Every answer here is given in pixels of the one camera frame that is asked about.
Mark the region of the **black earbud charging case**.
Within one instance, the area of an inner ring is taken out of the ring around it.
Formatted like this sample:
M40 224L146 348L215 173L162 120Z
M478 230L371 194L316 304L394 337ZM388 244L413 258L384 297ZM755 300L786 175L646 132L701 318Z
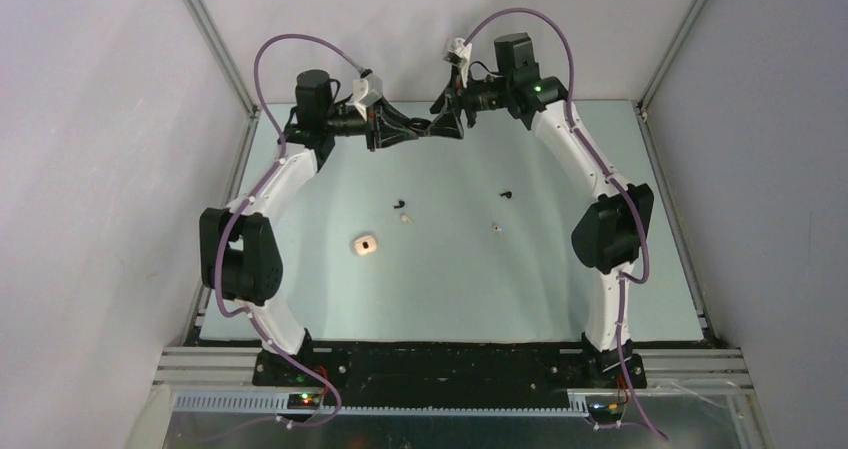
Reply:
M410 128L420 136L426 134L430 127L430 120L422 118L413 118L410 120Z

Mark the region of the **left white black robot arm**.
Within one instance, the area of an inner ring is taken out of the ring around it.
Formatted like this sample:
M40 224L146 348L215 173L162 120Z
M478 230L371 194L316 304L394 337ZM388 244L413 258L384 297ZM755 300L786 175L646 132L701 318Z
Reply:
M433 126L388 103L369 70L354 82L350 97L338 99L338 87L324 70L300 73L295 106L264 173L225 207L208 208L199 218L203 285L224 317L245 315L265 349L282 353L277 371L297 386L312 380L316 359L301 349L308 331L278 293L284 265L274 223L323 168L336 138L362 136L376 150L425 137Z

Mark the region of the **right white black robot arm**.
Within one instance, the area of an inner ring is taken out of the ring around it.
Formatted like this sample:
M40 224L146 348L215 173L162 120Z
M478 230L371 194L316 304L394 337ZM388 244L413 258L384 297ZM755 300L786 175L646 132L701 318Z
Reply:
M577 260L592 274L581 371L591 385L606 387L620 376L627 356L627 292L645 252L654 194L649 185L632 184L610 164L569 101L566 86L555 76L542 76L528 34L501 36L494 46L495 73L476 80L471 43L462 38L446 43L443 58L451 73L430 111L437 125L463 130L475 124L479 112L505 109L572 180L585 211L570 241Z

